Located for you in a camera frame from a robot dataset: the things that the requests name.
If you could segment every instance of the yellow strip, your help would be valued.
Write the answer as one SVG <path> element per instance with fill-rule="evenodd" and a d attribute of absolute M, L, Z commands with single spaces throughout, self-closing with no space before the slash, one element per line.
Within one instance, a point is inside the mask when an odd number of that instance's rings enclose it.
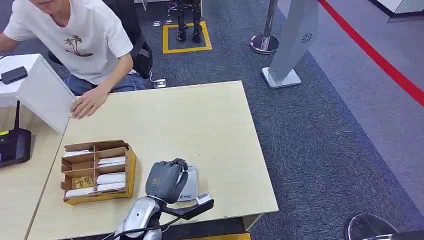
<path fill-rule="evenodd" d="M 169 25 L 163 25 L 162 49 L 164 54 L 166 54 L 166 51 L 168 51 L 168 27 Z"/>
<path fill-rule="evenodd" d="M 251 240 L 249 233 L 190 238 L 185 240 Z"/>
<path fill-rule="evenodd" d="M 194 23 L 187 23 L 187 26 L 192 27 L 194 26 Z M 206 46 L 197 46 L 197 47 L 189 47 L 189 48 L 179 48 L 179 49 L 168 49 L 168 28 L 178 28 L 177 24 L 173 25 L 164 25 L 163 26 L 163 34 L 162 34 L 162 49 L 164 54 L 179 54 L 179 53 L 188 53 L 188 52 L 195 52 L 195 51 L 205 51 L 205 50 L 211 50 L 212 44 L 211 40 L 209 38 L 208 29 L 206 27 L 206 22 L 201 21 L 200 26 L 202 27 L 202 33 L 204 38 L 204 43 Z"/>

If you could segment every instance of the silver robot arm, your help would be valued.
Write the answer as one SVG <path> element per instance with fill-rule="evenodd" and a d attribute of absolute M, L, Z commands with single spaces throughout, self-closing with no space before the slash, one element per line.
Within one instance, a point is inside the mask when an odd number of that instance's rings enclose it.
<path fill-rule="evenodd" d="M 119 233 L 134 230 L 144 229 L 148 226 L 152 220 L 154 214 L 160 214 L 160 207 L 157 201 L 151 197 L 141 197 L 134 202 L 126 216 L 125 220 L 119 225 L 115 232 L 115 236 Z M 128 233 L 124 237 L 118 237 L 117 240 L 125 239 L 143 239 L 143 240 L 161 240 L 162 230 L 160 228 L 154 230 L 148 230 L 144 234 L 144 231 Z"/>
<path fill-rule="evenodd" d="M 125 220 L 116 229 L 112 240 L 161 240 L 162 229 L 179 219 L 190 220 L 213 208 L 214 199 L 209 193 L 198 196 L 197 203 L 193 206 L 176 209 L 167 207 L 167 204 L 177 202 L 187 183 L 187 170 L 187 163 L 183 159 L 156 162 L 147 178 L 147 195 L 135 201 Z M 162 213 L 176 218 L 160 225 Z"/>

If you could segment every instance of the logo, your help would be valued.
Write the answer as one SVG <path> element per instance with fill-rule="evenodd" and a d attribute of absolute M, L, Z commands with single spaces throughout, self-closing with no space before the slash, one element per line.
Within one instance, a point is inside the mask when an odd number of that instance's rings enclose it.
<path fill-rule="evenodd" d="M 191 195 L 181 195 L 181 196 L 179 196 L 180 199 L 189 199 L 191 197 L 192 197 Z"/>
<path fill-rule="evenodd" d="M 72 35 L 72 38 L 67 38 L 64 42 L 65 42 L 65 44 L 72 47 L 73 52 L 65 50 L 68 53 L 77 55 L 78 57 L 90 57 L 90 56 L 93 55 L 93 53 L 80 53 L 78 51 L 78 43 L 80 43 L 80 44 L 83 43 L 83 39 L 81 37 L 79 37 L 78 35 Z"/>
<path fill-rule="evenodd" d="M 310 32 L 305 33 L 305 35 L 303 35 L 303 37 L 302 37 L 302 39 L 301 39 L 302 43 L 303 43 L 303 44 L 307 44 L 307 43 L 309 43 L 309 42 L 312 40 L 312 37 L 313 37 L 313 36 L 314 36 L 314 35 L 312 35 L 312 33 L 310 33 Z"/>

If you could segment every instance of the light wood tabletop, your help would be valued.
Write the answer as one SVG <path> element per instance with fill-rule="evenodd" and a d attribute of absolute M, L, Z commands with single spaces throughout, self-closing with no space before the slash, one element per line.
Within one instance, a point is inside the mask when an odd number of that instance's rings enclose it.
<path fill-rule="evenodd" d="M 15 112 L 15 107 L 0 107 L 0 132 L 13 129 Z M 23 240 L 28 235 L 62 139 L 26 107 L 21 106 L 20 112 L 20 127 L 32 132 L 33 147 L 29 161 L 0 168 L 2 240 Z"/>
<path fill-rule="evenodd" d="M 133 198 L 64 203 L 64 145 L 105 140 L 124 140 L 137 155 Z M 244 217 L 249 229 L 261 214 L 278 211 L 240 81 L 113 93 L 94 115 L 69 120 L 28 239 L 113 232 L 133 202 L 146 195 L 152 165 L 175 158 L 197 167 L 199 193 L 215 199 L 211 210 L 178 223 Z M 174 218 L 163 213 L 160 222 Z"/>

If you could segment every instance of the black device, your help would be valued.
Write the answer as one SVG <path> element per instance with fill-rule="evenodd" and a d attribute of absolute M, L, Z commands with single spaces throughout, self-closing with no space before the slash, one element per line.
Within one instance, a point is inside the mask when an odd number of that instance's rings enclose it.
<path fill-rule="evenodd" d="M 181 171 L 189 169 L 185 160 L 176 158 L 173 161 L 161 161 L 153 164 L 147 178 L 145 191 L 148 196 L 154 196 L 168 204 L 177 202 L 189 174 L 184 172 L 178 181 Z"/>
<path fill-rule="evenodd" d="M 28 77 L 27 70 L 25 69 L 25 67 L 20 66 L 13 70 L 3 72 L 1 74 L 1 81 L 7 85 L 7 84 L 14 83 L 18 80 L 24 79 L 26 77 Z"/>
<path fill-rule="evenodd" d="M 20 101 L 17 101 L 14 128 L 0 132 L 0 168 L 30 160 L 32 134 L 19 128 L 19 111 Z"/>

